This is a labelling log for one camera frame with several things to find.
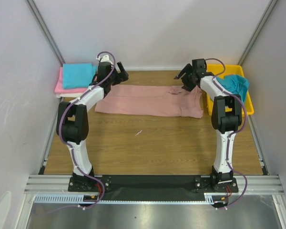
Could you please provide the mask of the dusty pink t shirt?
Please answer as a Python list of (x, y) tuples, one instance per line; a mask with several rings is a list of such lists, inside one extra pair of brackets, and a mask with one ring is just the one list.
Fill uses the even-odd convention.
[(191, 117), (200, 119), (202, 91), (182, 86), (116, 85), (100, 100), (95, 111), (106, 114), (151, 115), (160, 117)]

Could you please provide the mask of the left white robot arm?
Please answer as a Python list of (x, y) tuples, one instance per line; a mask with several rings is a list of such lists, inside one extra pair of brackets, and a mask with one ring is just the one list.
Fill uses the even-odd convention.
[(106, 97), (112, 86), (128, 79), (129, 75), (121, 62), (114, 64), (110, 61), (100, 61), (97, 73), (84, 93), (70, 102), (59, 104), (56, 132), (71, 155), (72, 187), (79, 185), (85, 191), (95, 187), (97, 181), (86, 146), (89, 133), (88, 112)]

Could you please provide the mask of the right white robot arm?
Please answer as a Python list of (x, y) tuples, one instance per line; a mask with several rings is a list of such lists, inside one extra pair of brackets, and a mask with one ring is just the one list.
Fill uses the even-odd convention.
[(217, 145), (215, 161), (206, 187), (215, 192), (223, 192), (233, 183), (233, 145), (236, 133), (242, 131), (239, 126), (246, 124), (246, 121), (242, 120), (245, 105), (240, 95), (225, 89), (218, 82), (217, 75), (207, 70), (206, 59), (192, 60), (175, 79), (181, 79), (183, 89), (189, 92), (198, 86), (213, 100), (211, 124), (216, 132)]

